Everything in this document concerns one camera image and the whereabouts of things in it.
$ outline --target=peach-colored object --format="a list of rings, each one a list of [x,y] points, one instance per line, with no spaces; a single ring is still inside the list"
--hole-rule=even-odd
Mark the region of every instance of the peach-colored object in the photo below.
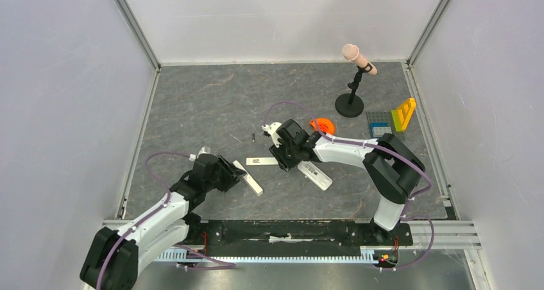
[[[344,47],[342,47],[342,55],[344,55],[344,58],[346,58],[346,60],[352,61],[353,63],[357,64],[358,67],[366,67],[368,64],[370,64],[370,62],[368,62],[368,60],[361,55],[361,53],[359,52],[359,48],[353,44],[344,45]],[[370,65],[372,66],[372,70],[370,70],[368,74],[378,74],[378,69],[376,69],[373,64]]]

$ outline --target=lego baseplate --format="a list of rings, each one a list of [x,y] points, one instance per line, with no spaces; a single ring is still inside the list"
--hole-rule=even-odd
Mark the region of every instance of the lego baseplate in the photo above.
[[[395,131],[395,124],[393,123],[393,116],[391,112],[366,112],[366,120],[368,121],[368,128],[372,133],[372,129],[376,126],[384,127],[383,124],[375,125],[373,123],[387,123],[387,126],[391,128],[393,135],[397,136],[401,141],[404,140],[404,133]]]

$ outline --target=white torn tape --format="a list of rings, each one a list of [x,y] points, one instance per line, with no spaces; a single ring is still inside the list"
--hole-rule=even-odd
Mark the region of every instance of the white torn tape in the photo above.
[[[314,182],[320,189],[326,191],[332,184],[332,179],[317,168],[312,162],[300,162],[297,166],[308,179]]]
[[[274,157],[248,157],[246,165],[278,165],[278,161]]]
[[[275,237],[273,235],[268,239],[268,243],[285,242],[285,243],[298,243],[298,242],[310,242],[313,239],[293,239],[291,234],[287,234],[287,237]]]
[[[240,162],[238,162],[237,160],[235,160],[234,162],[232,162],[232,164],[238,168],[238,169],[242,169],[243,171],[246,172],[246,175],[242,177],[242,179],[251,187],[251,189],[253,189],[253,191],[255,192],[255,194],[257,194],[257,196],[260,196],[262,194],[262,187],[257,183],[257,181],[255,181],[255,179],[253,179],[253,177],[250,175],[250,173],[244,168],[244,166],[242,166],[242,164],[240,164]]]

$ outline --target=black round base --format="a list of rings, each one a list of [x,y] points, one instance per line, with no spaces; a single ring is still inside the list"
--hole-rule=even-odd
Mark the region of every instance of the black round base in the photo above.
[[[338,111],[338,113],[343,115],[344,117],[348,118],[357,117],[358,115],[362,114],[362,110],[364,109],[364,103],[362,102],[361,98],[355,96],[351,105],[348,104],[349,100],[349,93],[344,93],[339,96],[334,103],[336,111]]]

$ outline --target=yellow-green block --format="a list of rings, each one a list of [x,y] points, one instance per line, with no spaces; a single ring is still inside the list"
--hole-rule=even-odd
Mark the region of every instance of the yellow-green block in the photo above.
[[[395,124],[395,131],[402,132],[402,124],[400,123],[400,119],[398,118],[396,109],[391,111],[391,117],[393,117],[393,124]]]

